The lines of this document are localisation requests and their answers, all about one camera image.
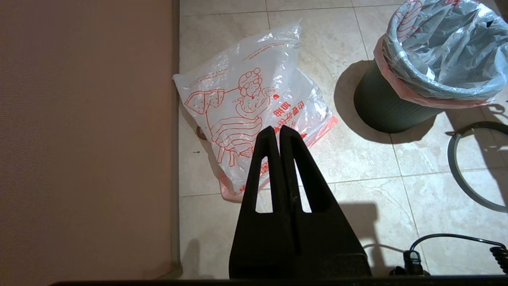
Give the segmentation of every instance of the wall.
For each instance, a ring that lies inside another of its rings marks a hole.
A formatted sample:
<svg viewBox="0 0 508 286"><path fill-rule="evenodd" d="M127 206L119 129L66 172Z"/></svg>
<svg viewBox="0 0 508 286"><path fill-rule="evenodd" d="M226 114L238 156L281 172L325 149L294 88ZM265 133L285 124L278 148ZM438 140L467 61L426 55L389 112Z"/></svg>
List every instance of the wall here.
<svg viewBox="0 0 508 286"><path fill-rule="evenodd" d="M0 284L179 268L178 2L0 1Z"/></svg>

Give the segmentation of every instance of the gray trash can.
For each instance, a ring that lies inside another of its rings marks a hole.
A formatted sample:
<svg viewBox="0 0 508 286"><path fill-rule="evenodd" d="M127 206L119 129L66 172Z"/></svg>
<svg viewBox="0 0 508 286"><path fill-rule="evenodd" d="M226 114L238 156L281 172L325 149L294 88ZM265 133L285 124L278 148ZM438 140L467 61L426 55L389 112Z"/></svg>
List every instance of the gray trash can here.
<svg viewBox="0 0 508 286"><path fill-rule="evenodd" d="M443 108L485 104L508 82L508 24L474 0L406 1L376 51L403 94L374 61L354 101L363 121L382 132L402 132Z"/></svg>
<svg viewBox="0 0 508 286"><path fill-rule="evenodd" d="M385 133L399 133L442 112L401 99L372 61L355 90L355 108L370 127Z"/></svg>

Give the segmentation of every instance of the trash bag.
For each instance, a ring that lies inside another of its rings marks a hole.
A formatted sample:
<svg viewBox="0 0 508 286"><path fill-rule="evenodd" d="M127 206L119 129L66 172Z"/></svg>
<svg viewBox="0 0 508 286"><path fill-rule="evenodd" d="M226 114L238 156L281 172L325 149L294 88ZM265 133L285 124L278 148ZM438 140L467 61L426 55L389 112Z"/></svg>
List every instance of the trash bag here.
<svg viewBox="0 0 508 286"><path fill-rule="evenodd" d="M319 87L297 68L300 23L243 39L173 79L185 109L224 171L223 197L241 201L257 134L268 126L297 130L308 147L337 122ZM262 161L260 187L268 183Z"/></svg>
<svg viewBox="0 0 508 286"><path fill-rule="evenodd" d="M389 72L406 86L394 87L401 98L429 107L465 108L486 104L504 89L507 56L508 24L485 5L408 0L391 18L375 59L392 87L395 80L385 75Z"/></svg>

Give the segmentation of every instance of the cartoon figure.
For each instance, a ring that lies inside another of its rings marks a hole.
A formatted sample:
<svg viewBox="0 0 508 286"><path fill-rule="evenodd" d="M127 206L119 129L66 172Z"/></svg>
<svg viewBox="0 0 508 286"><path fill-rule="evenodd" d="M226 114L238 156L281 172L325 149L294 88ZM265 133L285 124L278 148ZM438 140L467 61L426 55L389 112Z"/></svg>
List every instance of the cartoon figure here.
<svg viewBox="0 0 508 286"><path fill-rule="evenodd" d="M185 102L193 111L206 115L207 129L211 133L209 139L219 146L219 164L226 151L229 153L230 166L235 165L235 156L252 157L256 135L263 126L260 114L268 108L270 97L275 94L273 87L262 88L263 78L260 73L260 68L255 68L240 76L235 89L196 91ZM234 97L228 101L237 103L235 109L238 116L224 118L224 110L218 110L226 94L233 95L228 95L228 98Z"/></svg>

